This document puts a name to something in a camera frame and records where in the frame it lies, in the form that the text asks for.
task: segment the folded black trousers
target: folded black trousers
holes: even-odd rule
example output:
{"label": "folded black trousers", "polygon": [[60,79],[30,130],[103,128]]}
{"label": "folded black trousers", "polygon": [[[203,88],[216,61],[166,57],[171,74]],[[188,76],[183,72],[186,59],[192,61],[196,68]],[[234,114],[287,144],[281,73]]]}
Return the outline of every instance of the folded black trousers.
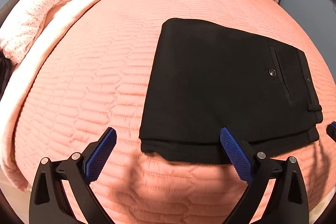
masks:
{"label": "folded black trousers", "polygon": [[288,44],[212,22],[162,25],[148,85],[142,152],[170,161],[227,164],[227,127],[276,156],[319,139],[322,108],[305,54]]}

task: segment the bed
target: bed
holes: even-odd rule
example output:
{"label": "bed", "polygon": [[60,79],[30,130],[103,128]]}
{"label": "bed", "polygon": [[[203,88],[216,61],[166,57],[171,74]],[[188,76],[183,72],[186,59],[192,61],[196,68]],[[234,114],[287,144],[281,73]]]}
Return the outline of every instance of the bed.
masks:
{"label": "bed", "polygon": [[[116,223],[222,223],[246,188],[234,168],[145,155],[138,138],[161,25],[173,17],[195,18],[305,52],[323,108],[324,120],[316,125],[320,139],[278,158],[298,159],[310,222],[317,219],[335,193],[336,144],[326,127],[336,120],[336,86],[312,41],[280,6],[272,0],[91,0],[64,9],[76,1],[49,12],[0,101],[1,166],[16,187],[32,185],[43,157],[66,159],[111,126],[117,144],[90,186]],[[272,187],[253,220],[261,217]]]}

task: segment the polka dot fabric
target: polka dot fabric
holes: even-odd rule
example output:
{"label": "polka dot fabric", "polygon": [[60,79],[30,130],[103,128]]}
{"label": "polka dot fabric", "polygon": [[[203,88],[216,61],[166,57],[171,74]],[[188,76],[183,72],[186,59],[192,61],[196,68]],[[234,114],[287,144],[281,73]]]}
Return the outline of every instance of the polka dot fabric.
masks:
{"label": "polka dot fabric", "polygon": [[0,28],[0,49],[19,64],[41,34],[48,12],[70,0],[20,0]]}

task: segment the blue gripper pad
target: blue gripper pad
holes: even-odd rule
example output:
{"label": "blue gripper pad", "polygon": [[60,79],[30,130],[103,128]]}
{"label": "blue gripper pad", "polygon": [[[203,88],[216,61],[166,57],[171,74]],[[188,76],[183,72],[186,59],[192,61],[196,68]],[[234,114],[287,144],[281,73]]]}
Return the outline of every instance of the blue gripper pad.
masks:
{"label": "blue gripper pad", "polygon": [[332,122],[330,125],[327,126],[327,134],[330,138],[336,142],[336,122]]}
{"label": "blue gripper pad", "polygon": [[252,163],[226,127],[220,131],[220,142],[235,167],[239,178],[251,185],[253,181]]}
{"label": "blue gripper pad", "polygon": [[84,179],[87,184],[98,179],[116,143],[117,133],[111,128],[86,161]]}

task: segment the welt pocket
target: welt pocket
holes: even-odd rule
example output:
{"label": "welt pocket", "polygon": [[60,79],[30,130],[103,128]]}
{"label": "welt pocket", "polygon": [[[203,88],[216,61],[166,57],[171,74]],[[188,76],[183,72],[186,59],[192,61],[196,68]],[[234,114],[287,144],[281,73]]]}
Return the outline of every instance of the welt pocket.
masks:
{"label": "welt pocket", "polygon": [[283,91],[285,93],[285,96],[287,98],[287,101],[288,103],[293,106],[294,105],[294,102],[292,100],[292,97],[289,93],[289,90],[288,90],[288,87],[286,86],[286,83],[285,83],[285,80],[282,76],[282,73],[281,73],[281,69],[280,69],[280,65],[279,65],[279,60],[278,60],[278,57],[277,57],[277,52],[275,51],[275,48],[274,46],[272,45],[269,45],[269,50],[271,52],[271,56],[272,56],[272,59],[273,59],[273,63],[274,63],[274,66],[275,66],[275,71],[276,71],[276,75],[279,79],[279,82],[283,88]]}

